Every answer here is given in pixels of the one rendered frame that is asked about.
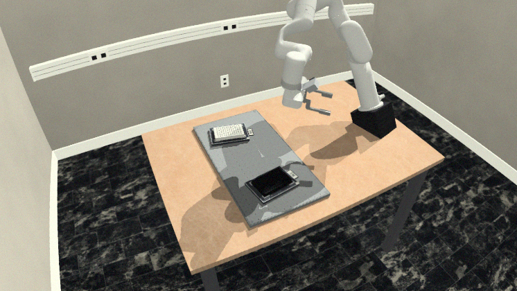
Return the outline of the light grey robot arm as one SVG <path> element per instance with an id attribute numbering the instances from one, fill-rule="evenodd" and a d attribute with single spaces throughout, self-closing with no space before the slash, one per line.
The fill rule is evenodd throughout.
<path id="1" fill-rule="evenodd" d="M 371 46 L 362 27 L 357 22 L 350 20 L 342 0 L 291 0 L 288 2 L 286 12 L 292 21 L 279 31 L 274 48 L 275 57 L 285 60 L 281 86 L 288 90 L 306 90 L 308 93 L 319 89 L 319 82 L 316 78 L 311 78 L 308 82 L 301 84 L 304 67 L 312 57 L 311 47 L 287 42 L 284 39 L 291 34 L 310 30 L 313 27 L 315 13 L 327 6 L 328 17 L 338 37 L 348 46 L 346 56 L 360 101 L 358 110 L 366 112 L 382 107 L 381 99 L 385 95 L 378 95 L 376 90 L 369 63 L 372 58 Z"/>

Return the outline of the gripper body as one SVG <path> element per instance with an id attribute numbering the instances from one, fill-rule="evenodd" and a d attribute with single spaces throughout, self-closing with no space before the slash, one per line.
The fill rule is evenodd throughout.
<path id="1" fill-rule="evenodd" d="M 304 84 L 306 82 L 307 79 L 303 77 L 301 83 Z M 293 109 L 299 109 L 302 106 L 304 94 L 305 90 L 298 91 L 285 89 L 282 98 L 282 105 Z"/>

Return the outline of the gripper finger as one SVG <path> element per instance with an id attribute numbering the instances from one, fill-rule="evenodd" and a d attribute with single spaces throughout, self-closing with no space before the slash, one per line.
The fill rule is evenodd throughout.
<path id="1" fill-rule="evenodd" d="M 319 114 L 323 114 L 323 115 L 327 115 L 327 116 L 331 115 L 331 111 L 328 111 L 328 110 L 325 110 L 325 109 L 317 109 L 317 108 L 311 107 L 310 106 L 311 100 L 306 99 L 306 95 L 307 94 L 304 94 L 304 99 L 303 99 L 303 103 L 306 103 L 306 109 L 314 111 L 314 112 L 319 112 Z"/>
<path id="2" fill-rule="evenodd" d="M 314 92 L 322 94 L 323 97 L 327 97 L 327 98 L 332 98 L 333 97 L 333 93 L 330 93 L 330 92 L 327 92 L 327 91 L 316 90 Z"/>

